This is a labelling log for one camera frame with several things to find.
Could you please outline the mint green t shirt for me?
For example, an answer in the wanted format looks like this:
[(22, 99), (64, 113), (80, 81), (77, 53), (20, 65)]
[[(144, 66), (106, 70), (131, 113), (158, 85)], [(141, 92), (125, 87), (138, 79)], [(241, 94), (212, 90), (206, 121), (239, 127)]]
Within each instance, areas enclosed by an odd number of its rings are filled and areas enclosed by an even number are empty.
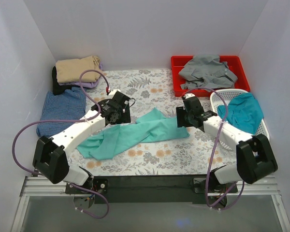
[(186, 128), (175, 117), (166, 118), (154, 108), (133, 124), (115, 125), (83, 141), (77, 150), (85, 159), (110, 160), (139, 143), (155, 143), (188, 138)]

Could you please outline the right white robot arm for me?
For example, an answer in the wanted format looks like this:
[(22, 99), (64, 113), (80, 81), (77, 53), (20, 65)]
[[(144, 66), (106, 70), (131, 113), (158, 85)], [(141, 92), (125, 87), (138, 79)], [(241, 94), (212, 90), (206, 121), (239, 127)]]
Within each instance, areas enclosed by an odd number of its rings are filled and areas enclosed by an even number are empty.
[(209, 186), (212, 191), (220, 192), (231, 182), (244, 181), (253, 184), (278, 170), (272, 147), (264, 134), (252, 135), (224, 123), (215, 112), (204, 111), (194, 94), (186, 94), (182, 100), (184, 106), (176, 108), (179, 128), (200, 129), (217, 137), (236, 152), (236, 164), (210, 172)]

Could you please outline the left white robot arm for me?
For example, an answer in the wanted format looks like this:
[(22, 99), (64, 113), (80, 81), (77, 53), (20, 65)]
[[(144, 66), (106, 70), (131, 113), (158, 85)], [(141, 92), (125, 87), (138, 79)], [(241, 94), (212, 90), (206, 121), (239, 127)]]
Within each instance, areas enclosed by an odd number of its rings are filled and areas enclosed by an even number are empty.
[(93, 175), (77, 165), (70, 165), (67, 156), (94, 132), (107, 125), (130, 123), (131, 98), (113, 90), (108, 99), (98, 102), (77, 122), (64, 131), (37, 141), (33, 167), (53, 184), (73, 183), (82, 193), (93, 189)]

